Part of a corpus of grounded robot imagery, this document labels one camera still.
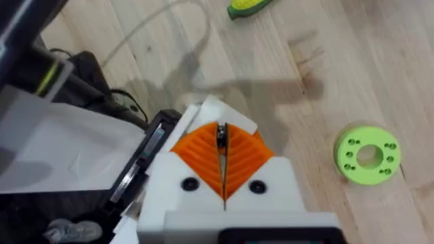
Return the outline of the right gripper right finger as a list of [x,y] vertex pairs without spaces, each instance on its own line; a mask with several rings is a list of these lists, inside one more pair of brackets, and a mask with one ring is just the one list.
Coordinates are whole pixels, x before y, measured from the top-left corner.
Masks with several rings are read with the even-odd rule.
[[227,132],[225,210],[305,211],[291,161],[234,125]]

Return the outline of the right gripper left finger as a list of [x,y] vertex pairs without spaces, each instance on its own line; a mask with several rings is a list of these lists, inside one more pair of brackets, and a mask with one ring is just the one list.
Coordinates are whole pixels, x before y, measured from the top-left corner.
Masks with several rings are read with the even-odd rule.
[[217,237],[224,212],[218,124],[208,123],[159,152],[137,224],[139,237]]

